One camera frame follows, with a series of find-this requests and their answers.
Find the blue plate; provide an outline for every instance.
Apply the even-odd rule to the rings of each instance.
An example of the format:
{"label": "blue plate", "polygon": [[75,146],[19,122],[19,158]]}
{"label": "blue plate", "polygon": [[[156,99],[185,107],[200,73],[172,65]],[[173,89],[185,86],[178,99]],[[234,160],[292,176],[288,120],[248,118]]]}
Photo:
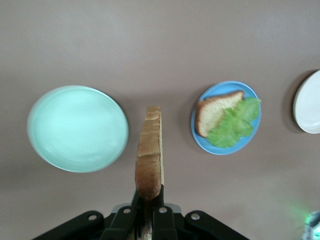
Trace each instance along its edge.
{"label": "blue plate", "polygon": [[[237,90],[243,90],[244,91],[244,98],[251,97],[251,98],[258,98],[256,93],[246,84],[239,82],[239,81],[224,81],[221,83],[218,83],[212,87],[210,87],[207,91],[204,92],[204,94],[201,95],[199,98],[199,101],[202,101],[206,98],[210,98],[216,95],[222,95],[222,94],[228,94]],[[232,147],[226,147],[226,148],[220,148],[217,146],[211,145],[211,143],[204,137],[199,136],[196,134],[195,131],[195,115],[196,115],[196,108],[193,109],[191,114],[191,131],[192,135],[195,139],[195,141],[198,143],[198,145],[206,150],[207,152],[211,154],[216,155],[227,155],[227,154],[233,154],[240,149],[242,149],[244,146],[246,146],[251,139],[256,134],[260,120],[261,120],[261,106],[258,117],[251,122],[251,125],[253,126],[253,132],[250,136],[242,137],[240,141],[238,141],[234,146]]]}
{"label": "blue plate", "polygon": [[32,107],[27,131],[35,151],[48,163],[75,173],[112,164],[124,151],[127,118],[106,94],[86,86],[64,86]]}

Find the lettuce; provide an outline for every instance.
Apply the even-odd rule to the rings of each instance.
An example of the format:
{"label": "lettuce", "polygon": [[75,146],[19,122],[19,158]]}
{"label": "lettuce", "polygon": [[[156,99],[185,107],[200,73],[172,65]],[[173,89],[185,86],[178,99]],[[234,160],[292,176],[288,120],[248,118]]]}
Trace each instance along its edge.
{"label": "lettuce", "polygon": [[247,97],[240,101],[235,109],[227,108],[219,126],[209,131],[207,140],[216,147],[234,146],[241,137],[248,137],[254,131],[251,122],[259,115],[260,99]]}

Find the toast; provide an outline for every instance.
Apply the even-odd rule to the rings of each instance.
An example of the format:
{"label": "toast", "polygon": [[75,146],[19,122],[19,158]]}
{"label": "toast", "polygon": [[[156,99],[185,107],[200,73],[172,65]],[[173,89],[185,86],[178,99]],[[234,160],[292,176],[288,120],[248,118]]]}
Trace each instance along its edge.
{"label": "toast", "polygon": [[159,106],[149,106],[140,133],[135,163],[135,186],[146,200],[157,197],[164,184],[162,121]]}
{"label": "toast", "polygon": [[195,132],[199,136],[206,138],[211,129],[219,126],[224,117],[225,109],[235,109],[237,104],[244,99],[244,95],[244,91],[237,90],[199,101],[194,119]]}

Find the table surface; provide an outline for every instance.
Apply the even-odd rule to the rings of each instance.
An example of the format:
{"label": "table surface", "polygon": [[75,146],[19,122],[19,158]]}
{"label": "table surface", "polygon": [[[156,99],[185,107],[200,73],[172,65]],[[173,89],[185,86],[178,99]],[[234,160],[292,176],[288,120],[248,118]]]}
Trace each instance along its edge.
{"label": "table surface", "polygon": [[[292,108],[320,68],[319,12],[319,0],[0,1],[0,239],[129,203],[149,105],[162,109],[166,203],[250,240],[300,239],[320,210],[320,135],[299,129]],[[245,148],[213,155],[193,139],[191,112],[229,80],[254,89],[261,123]],[[128,143],[109,167],[71,173],[32,148],[31,107],[66,85],[103,91],[125,112]]]}

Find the mint green plate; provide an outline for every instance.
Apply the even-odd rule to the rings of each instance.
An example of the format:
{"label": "mint green plate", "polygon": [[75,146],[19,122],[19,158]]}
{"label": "mint green plate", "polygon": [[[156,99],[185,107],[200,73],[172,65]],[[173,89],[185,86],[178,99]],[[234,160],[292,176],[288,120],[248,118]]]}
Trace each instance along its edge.
{"label": "mint green plate", "polygon": [[75,173],[103,169],[124,151],[127,118],[106,94],[86,86],[64,86],[32,107],[27,131],[35,151],[48,163]]}

